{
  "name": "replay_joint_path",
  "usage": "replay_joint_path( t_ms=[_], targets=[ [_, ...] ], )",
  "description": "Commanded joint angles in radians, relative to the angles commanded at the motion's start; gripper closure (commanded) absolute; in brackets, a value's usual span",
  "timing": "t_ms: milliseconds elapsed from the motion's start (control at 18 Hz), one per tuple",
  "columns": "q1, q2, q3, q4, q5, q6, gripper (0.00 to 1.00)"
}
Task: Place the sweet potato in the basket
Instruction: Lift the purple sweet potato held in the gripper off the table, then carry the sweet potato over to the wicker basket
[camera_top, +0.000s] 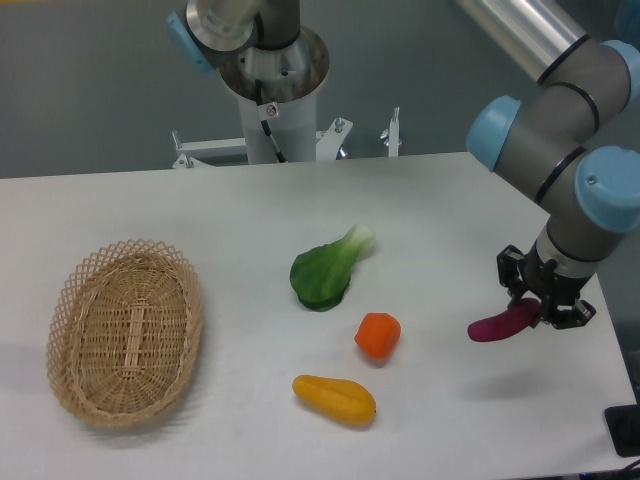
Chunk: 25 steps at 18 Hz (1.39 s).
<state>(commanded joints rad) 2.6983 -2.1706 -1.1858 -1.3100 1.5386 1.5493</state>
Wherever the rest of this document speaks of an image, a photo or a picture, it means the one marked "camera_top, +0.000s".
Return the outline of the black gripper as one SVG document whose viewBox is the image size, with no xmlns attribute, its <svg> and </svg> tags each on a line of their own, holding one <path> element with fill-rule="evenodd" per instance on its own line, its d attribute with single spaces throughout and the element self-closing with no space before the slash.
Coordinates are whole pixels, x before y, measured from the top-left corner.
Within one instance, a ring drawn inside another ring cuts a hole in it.
<svg viewBox="0 0 640 480">
<path fill-rule="evenodd" d="M 524 256 L 517 247 L 508 245 L 497 255 L 496 262 L 498 281 L 507 290 L 509 306 L 520 301 L 524 284 L 527 291 L 539 298 L 538 323 L 565 330 L 583 327 L 595 316 L 596 309 L 579 299 L 585 279 L 558 273 L 558 262 L 543 261 L 535 248 Z"/>
</svg>

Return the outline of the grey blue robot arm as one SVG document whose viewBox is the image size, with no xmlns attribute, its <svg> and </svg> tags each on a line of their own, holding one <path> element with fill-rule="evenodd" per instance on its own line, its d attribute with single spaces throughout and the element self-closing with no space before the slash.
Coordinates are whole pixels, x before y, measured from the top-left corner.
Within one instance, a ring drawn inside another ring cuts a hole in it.
<svg viewBox="0 0 640 480">
<path fill-rule="evenodd" d="M 552 1 L 466 1 L 463 9 L 543 89 L 527 105 L 508 96 L 488 104 L 467 150 L 549 214 L 528 252 L 508 246 L 497 258 L 520 318 L 475 323 L 470 335 L 485 341 L 538 323 L 584 326 L 595 310 L 581 289 L 639 225 L 638 154 L 584 144 L 637 98 L 638 50 L 593 41 Z M 218 71 L 236 97 L 251 163 L 338 158 L 351 125 L 337 119 L 316 129 L 329 55 L 301 25 L 298 2 L 190 1 L 166 25 L 186 61 Z"/>
</svg>

